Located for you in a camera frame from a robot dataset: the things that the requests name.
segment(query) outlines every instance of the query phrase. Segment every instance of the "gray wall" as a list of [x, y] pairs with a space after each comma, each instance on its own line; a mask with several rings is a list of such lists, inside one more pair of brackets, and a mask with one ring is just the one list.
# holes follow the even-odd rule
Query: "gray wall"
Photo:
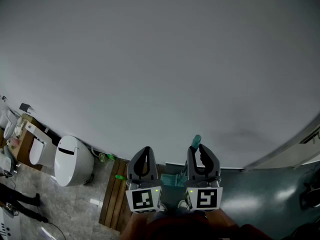
[[320, 0], [0, 0], [0, 84], [61, 135], [244, 167], [320, 111]]

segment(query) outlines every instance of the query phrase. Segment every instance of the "tile floor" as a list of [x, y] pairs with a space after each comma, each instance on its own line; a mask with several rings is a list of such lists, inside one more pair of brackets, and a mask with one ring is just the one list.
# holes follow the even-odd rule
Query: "tile floor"
[[[40, 212], [49, 222], [57, 225], [67, 240], [116, 240], [119, 233], [98, 223], [113, 162], [101, 163], [95, 158], [92, 183], [74, 187], [61, 187], [55, 181], [54, 168], [37, 171], [24, 164], [11, 179], [16, 190], [34, 197], [41, 196]], [[0, 182], [10, 188], [14, 184], [3, 177]], [[23, 204], [33, 211], [37, 208]], [[23, 240], [64, 240], [53, 225], [38, 222], [20, 214]]]

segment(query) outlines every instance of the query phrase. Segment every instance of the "person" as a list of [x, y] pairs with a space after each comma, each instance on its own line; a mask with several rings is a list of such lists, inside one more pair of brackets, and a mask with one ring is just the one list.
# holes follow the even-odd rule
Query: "person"
[[190, 212], [184, 200], [174, 216], [167, 213], [164, 205], [160, 209], [155, 214], [133, 213], [119, 240], [271, 239], [252, 225], [239, 227], [221, 209]]
[[19, 201], [37, 207], [40, 206], [41, 203], [40, 195], [38, 193], [35, 195], [35, 197], [28, 197], [0, 183], [0, 202], [2, 203], [1, 206], [6, 208], [6, 203], [9, 203], [13, 206], [14, 210], [17, 210], [18, 212], [32, 219], [36, 219], [39, 222], [48, 223], [48, 219], [46, 217], [41, 216], [39, 213], [34, 212], [33, 210], [25, 208], [22, 204], [19, 203]]

